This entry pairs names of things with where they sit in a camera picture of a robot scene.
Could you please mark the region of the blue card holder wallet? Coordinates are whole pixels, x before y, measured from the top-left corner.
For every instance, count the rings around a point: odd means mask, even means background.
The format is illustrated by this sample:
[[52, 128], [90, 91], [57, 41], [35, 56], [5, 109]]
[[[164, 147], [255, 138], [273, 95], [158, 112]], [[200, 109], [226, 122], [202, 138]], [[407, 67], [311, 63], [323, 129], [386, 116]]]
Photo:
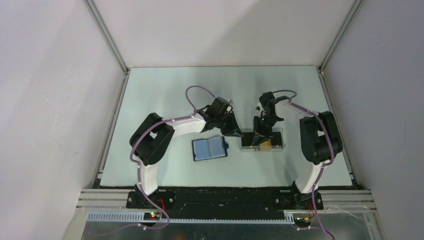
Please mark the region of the blue card holder wallet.
[[228, 156], [229, 143], [224, 136], [195, 139], [191, 141], [193, 161], [205, 161]]

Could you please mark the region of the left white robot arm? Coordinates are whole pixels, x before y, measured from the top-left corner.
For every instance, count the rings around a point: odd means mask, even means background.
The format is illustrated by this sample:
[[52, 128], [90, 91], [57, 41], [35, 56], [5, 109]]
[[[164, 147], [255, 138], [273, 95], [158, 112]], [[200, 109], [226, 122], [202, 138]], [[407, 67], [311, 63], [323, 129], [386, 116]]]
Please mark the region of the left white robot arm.
[[212, 104], [195, 108], [187, 116], [164, 119], [150, 113], [129, 140], [129, 159], [137, 165], [137, 188], [141, 191], [138, 201], [145, 208], [153, 208], [158, 202], [155, 192], [158, 162], [164, 157], [172, 138], [187, 134], [203, 133], [219, 129], [226, 137], [242, 137], [231, 103], [216, 97]]

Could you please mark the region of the black credit card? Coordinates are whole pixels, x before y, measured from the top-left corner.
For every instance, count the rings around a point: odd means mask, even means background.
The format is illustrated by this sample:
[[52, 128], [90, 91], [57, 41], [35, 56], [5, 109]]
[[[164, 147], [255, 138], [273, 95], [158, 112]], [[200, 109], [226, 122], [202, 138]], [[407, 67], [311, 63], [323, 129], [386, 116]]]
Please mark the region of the black credit card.
[[241, 137], [241, 147], [242, 148], [250, 148], [253, 142], [254, 133], [252, 131], [247, 131], [242, 133]]

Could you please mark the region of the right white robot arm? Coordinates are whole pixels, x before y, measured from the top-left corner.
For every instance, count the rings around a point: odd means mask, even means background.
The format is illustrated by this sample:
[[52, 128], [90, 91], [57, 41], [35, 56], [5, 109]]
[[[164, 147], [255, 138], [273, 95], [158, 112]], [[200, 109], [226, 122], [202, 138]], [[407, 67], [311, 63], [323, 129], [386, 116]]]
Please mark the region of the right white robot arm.
[[292, 109], [298, 117], [300, 147], [307, 163], [293, 183], [291, 204], [304, 209], [311, 202], [310, 194], [317, 190], [326, 167], [333, 164], [335, 157], [343, 150], [341, 135], [333, 113], [307, 109], [293, 101], [297, 96], [276, 97], [275, 92], [263, 93], [258, 100], [258, 115], [253, 118], [251, 146], [259, 146], [272, 138], [273, 127], [282, 122], [283, 111]]

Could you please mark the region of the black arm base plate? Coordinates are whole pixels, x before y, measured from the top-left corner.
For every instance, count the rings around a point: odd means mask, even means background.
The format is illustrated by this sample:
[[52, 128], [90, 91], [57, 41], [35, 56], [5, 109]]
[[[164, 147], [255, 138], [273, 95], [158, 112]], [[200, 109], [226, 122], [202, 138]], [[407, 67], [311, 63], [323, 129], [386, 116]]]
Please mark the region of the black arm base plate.
[[170, 218], [277, 220], [288, 210], [323, 210], [319, 192], [300, 194], [292, 187], [165, 187], [148, 197], [137, 188], [127, 195], [127, 209], [164, 209]]

